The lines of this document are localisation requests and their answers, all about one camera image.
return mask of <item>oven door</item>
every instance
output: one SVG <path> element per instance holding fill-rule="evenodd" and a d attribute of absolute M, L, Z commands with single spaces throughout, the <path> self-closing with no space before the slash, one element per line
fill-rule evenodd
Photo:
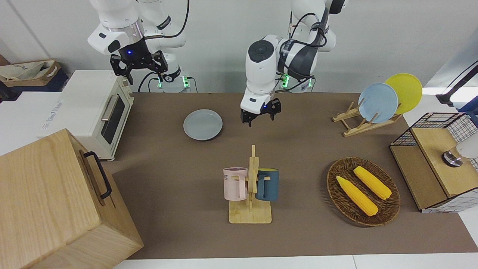
<path fill-rule="evenodd" d="M 98 134 L 98 140 L 104 148 L 109 149 L 110 153 L 110 156 L 102 156 L 102 158 L 111 159 L 114 157 L 130 108 L 130 103 L 128 103 L 123 91 L 119 88 L 114 91 L 101 116 L 102 126 Z"/>

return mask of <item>yellow plate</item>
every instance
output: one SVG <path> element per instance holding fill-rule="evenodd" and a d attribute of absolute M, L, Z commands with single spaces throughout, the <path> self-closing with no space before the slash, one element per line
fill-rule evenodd
<path fill-rule="evenodd" d="M 395 112 L 403 114 L 414 109 L 422 99 L 422 84 L 414 75 L 400 73 L 389 77 L 385 84 L 392 87 L 398 96 L 400 107 Z"/>

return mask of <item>gray plate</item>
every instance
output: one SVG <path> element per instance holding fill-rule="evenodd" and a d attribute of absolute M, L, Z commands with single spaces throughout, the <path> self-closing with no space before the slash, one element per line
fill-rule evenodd
<path fill-rule="evenodd" d="M 183 123 L 184 132 L 195 140 L 214 138 L 222 129 L 219 114 L 209 109 L 200 109 L 189 114 Z"/>

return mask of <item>wire basket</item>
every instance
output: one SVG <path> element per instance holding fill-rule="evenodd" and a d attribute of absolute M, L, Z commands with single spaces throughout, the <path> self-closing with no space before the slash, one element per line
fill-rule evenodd
<path fill-rule="evenodd" d="M 353 169 L 362 166 L 391 190 L 391 196 L 382 200 L 373 193 L 355 174 Z M 342 190 L 336 176 L 352 182 L 379 208 L 375 216 L 367 216 Z M 347 157 L 336 161 L 327 173 L 327 190 L 335 206 L 350 220 L 365 226 L 380 226 L 392 221 L 400 209 L 400 195 L 391 177 L 378 165 L 358 157 Z"/>

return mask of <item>black cable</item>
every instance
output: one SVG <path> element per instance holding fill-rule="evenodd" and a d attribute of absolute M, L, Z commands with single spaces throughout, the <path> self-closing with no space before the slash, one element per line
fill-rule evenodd
<path fill-rule="evenodd" d="M 478 60 L 475 61 L 474 63 L 472 63 L 470 66 L 468 66 L 465 70 L 463 70 L 463 72 L 461 72 L 452 82 L 450 82 L 450 84 L 447 86 L 450 87 L 451 84 L 453 84 L 453 82 L 455 82 L 455 80 L 457 80 L 461 75 L 463 75 L 463 73 L 465 73 L 468 69 L 470 69 L 470 67 L 474 66 L 476 63 L 478 63 Z"/>
<path fill-rule="evenodd" d="M 295 74 L 300 75 L 300 76 L 305 77 L 305 78 L 312 78 L 313 76 L 301 74 L 301 73 L 295 71 L 294 69 L 290 68 L 290 67 L 285 63 L 285 59 L 282 57 L 282 49 L 284 48 L 285 43 L 287 43 L 287 41 L 284 42 L 284 43 L 282 43 L 281 48 L 279 49 L 279 61 L 282 61 L 282 63 L 284 64 L 284 66 L 287 68 L 287 70 L 290 70 L 290 71 L 294 72 Z"/>
<path fill-rule="evenodd" d="M 160 35 L 160 34 L 150 35 L 150 36 L 145 36 L 144 39 L 147 40 L 147 39 L 154 39 L 154 38 L 173 38 L 173 37 L 177 37 L 183 32 L 184 28 L 186 27 L 188 17 L 189 17 L 189 0 L 187 0 L 186 16 L 184 18 L 183 27 L 181 28 L 181 30 L 179 30 L 179 32 L 177 34 L 175 34 L 175 35 Z"/>
<path fill-rule="evenodd" d="M 151 88 L 150 88 L 150 83 L 151 83 L 151 80 L 159 80 L 158 78 L 151 78 L 149 81 L 148 81 L 148 92 L 151 92 Z"/>
<path fill-rule="evenodd" d="M 301 84 L 304 83 L 304 82 L 305 82 L 304 80 L 299 81 L 299 83 L 295 84 L 292 88 L 284 89 L 284 90 L 277 90 L 277 91 L 275 91 L 275 93 L 291 91 L 291 90 L 297 88 L 299 85 L 301 85 Z"/>
<path fill-rule="evenodd" d="M 292 27 L 292 11 L 291 11 L 291 16 L 289 17 L 289 38 L 292 38 L 291 36 L 291 27 Z"/>
<path fill-rule="evenodd" d="M 314 83 L 312 84 L 312 89 L 310 89 L 310 92 L 314 90 L 315 83 L 317 82 L 317 79 L 315 77 L 312 78 L 314 80 Z"/>
<path fill-rule="evenodd" d="M 281 75 L 280 78 L 276 78 L 276 79 L 275 79 L 275 80 L 277 80 L 277 83 L 276 83 L 275 86 L 274 86 L 274 90 L 275 90 L 275 87 L 277 87 L 277 85 L 279 85 L 279 82 L 284 81 L 284 80 L 282 79 L 283 76 L 284 76 L 284 75 Z"/>
<path fill-rule="evenodd" d="M 195 78 L 193 78 L 193 77 L 186 77 L 186 79 L 192 79 L 192 80 L 194 80 L 194 87 L 196 88 L 196 92 L 198 92 L 198 91 L 197 91 L 197 83 L 196 83 L 196 79 L 195 79 Z"/>
<path fill-rule="evenodd" d="M 149 77 L 151 74 L 154 74 L 154 72 L 150 72 L 146 76 L 143 77 L 143 80 L 141 80 L 140 86 L 138 87 L 138 92 L 140 92 L 141 86 L 143 86 L 143 83 L 146 80 L 146 78 Z"/>
<path fill-rule="evenodd" d="M 322 45 L 309 44 L 309 43 L 305 43 L 305 42 L 302 42 L 302 41 L 299 41 L 299 40 L 295 40 L 295 39 L 294 39 L 294 43 L 299 43 L 299 44 L 306 45 L 306 46 L 309 46 L 309 47 L 314 47 L 314 48 L 321 48 L 321 47 L 325 46 L 325 45 L 327 44 L 326 35 L 324 34 L 324 31 L 322 31 L 322 29 L 317 28 L 317 30 L 320 31 L 320 34 L 321 34 L 322 37 L 324 38 L 324 43 L 323 43 Z"/>
<path fill-rule="evenodd" d="M 302 16 L 302 17 L 299 19 L 299 21 L 298 21 L 298 22 L 296 23 L 296 25 L 294 26 L 294 31 L 292 31 L 292 35 L 291 35 L 291 37 L 290 37 L 291 39 L 294 37 L 295 30 L 297 29 L 297 26 L 299 26 L 299 23 L 300 23 L 305 17 L 307 17 L 307 16 L 309 16 L 309 15 L 315 16 L 315 13 L 312 13 L 312 12 L 307 13 L 307 14 L 305 14 L 304 16 Z"/>

